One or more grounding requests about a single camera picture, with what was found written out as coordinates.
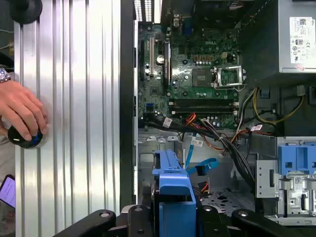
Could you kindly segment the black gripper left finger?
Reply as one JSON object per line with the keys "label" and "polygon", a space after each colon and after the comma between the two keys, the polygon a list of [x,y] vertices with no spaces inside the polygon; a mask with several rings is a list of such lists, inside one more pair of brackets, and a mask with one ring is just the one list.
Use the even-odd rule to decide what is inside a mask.
{"label": "black gripper left finger", "polygon": [[56,234],[57,237],[151,237],[150,210],[133,205],[116,215],[100,209]]}

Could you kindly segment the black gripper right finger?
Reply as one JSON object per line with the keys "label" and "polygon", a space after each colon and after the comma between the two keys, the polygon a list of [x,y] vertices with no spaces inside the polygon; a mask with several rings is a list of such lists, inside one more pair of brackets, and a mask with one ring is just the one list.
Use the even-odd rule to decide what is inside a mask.
{"label": "black gripper right finger", "polygon": [[235,210],[228,225],[215,207],[204,205],[200,208],[200,236],[305,237],[306,232],[282,226],[247,209]]}

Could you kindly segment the person's hand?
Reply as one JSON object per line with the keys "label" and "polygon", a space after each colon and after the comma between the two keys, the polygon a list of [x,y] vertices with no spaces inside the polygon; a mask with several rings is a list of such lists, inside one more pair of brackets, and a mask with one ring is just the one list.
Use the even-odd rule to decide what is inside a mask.
{"label": "person's hand", "polygon": [[27,141],[48,132],[43,104],[20,83],[8,80],[0,84],[0,118],[16,128]]}

